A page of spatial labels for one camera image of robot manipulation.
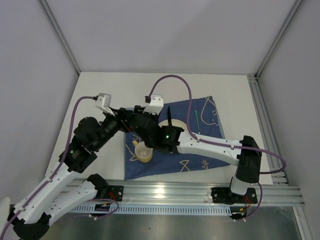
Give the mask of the black handled knife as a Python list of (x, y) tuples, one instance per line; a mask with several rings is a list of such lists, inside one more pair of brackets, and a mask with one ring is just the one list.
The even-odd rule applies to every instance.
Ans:
[(167, 107), (167, 122), (169, 126), (172, 126), (172, 115), (170, 106)]

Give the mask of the yellow plastic cup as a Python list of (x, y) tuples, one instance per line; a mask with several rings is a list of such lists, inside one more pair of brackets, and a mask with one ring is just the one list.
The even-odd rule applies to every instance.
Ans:
[(153, 157), (153, 149), (145, 145), (144, 141), (138, 142), (136, 140), (132, 141), (134, 146), (134, 153), (138, 160), (142, 163), (148, 163)]

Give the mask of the blue fish-pattern cloth placemat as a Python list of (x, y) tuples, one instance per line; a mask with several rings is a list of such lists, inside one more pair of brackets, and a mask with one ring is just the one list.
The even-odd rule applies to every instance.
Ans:
[[(195, 110), (198, 111), (200, 133), (206, 136), (223, 139), (225, 137), (218, 110), (212, 96), (192, 99), (189, 124), (193, 132), (198, 132)], [(142, 163), (135, 155), (133, 140), (141, 138), (133, 132), (124, 137), (124, 179), (134, 180), (141, 177), (201, 171), (228, 166), (229, 164), (196, 154), (169, 154), (155, 150), (148, 163)]]

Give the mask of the iridescent green fork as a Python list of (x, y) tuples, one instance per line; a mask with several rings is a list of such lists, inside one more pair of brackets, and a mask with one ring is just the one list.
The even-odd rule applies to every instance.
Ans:
[(195, 110), (195, 111), (194, 111), (194, 113), (195, 113), (195, 119), (196, 119), (196, 123), (197, 123), (197, 130), (198, 130), (198, 134), (200, 134), (200, 133), (201, 133), (201, 130), (200, 130), (200, 122), (199, 122), (199, 115), (198, 115), (198, 111), (197, 111), (197, 110)]

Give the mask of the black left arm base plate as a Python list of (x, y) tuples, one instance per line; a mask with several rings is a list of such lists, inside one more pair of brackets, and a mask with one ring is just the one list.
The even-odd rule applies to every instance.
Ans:
[(100, 199), (112, 199), (121, 202), (124, 196), (124, 186), (109, 185), (107, 190), (103, 190)]

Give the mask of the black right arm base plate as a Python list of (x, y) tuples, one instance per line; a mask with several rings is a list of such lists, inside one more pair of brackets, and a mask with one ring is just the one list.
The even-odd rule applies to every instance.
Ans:
[(211, 188), (212, 202), (216, 204), (257, 204), (258, 198), (256, 190), (249, 187), (244, 195), (232, 193), (229, 187), (212, 187)]

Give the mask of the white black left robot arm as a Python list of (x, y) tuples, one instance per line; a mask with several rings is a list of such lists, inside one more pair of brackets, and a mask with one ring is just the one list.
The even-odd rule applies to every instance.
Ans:
[(9, 212), (8, 223), (22, 240), (39, 240), (60, 217), (90, 200), (109, 197), (110, 187), (99, 174), (92, 174), (75, 190), (57, 195), (97, 159), (96, 153), (125, 125), (119, 114), (105, 115), (102, 122), (94, 117), (83, 118), (69, 129), (65, 150), (54, 169), (27, 197)]

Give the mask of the cream round plate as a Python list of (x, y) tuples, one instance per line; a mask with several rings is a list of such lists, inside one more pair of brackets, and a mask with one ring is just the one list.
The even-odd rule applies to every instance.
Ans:
[[(172, 126), (174, 127), (179, 127), (179, 128), (182, 128), (184, 130), (187, 130), (187, 125), (186, 123), (184, 123), (183, 121), (179, 120), (179, 119), (171, 119), (171, 124)], [(169, 125), (169, 122), (168, 120), (163, 120), (161, 121), (159, 124), (158, 124), (160, 127), (162, 126), (168, 126)]]

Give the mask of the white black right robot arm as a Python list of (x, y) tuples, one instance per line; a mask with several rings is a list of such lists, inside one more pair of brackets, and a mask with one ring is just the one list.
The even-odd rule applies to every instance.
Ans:
[(134, 154), (141, 162), (149, 162), (154, 151), (160, 151), (170, 157), (197, 155), (235, 166), (236, 171), (227, 190), (228, 198), (233, 202), (240, 202), (250, 184), (259, 182), (262, 154), (252, 137), (245, 135), (242, 140), (225, 140), (195, 135), (172, 124), (160, 126), (158, 118), (158, 114), (144, 109), (135, 109), (129, 114), (129, 129), (141, 138), (141, 142), (132, 142)]

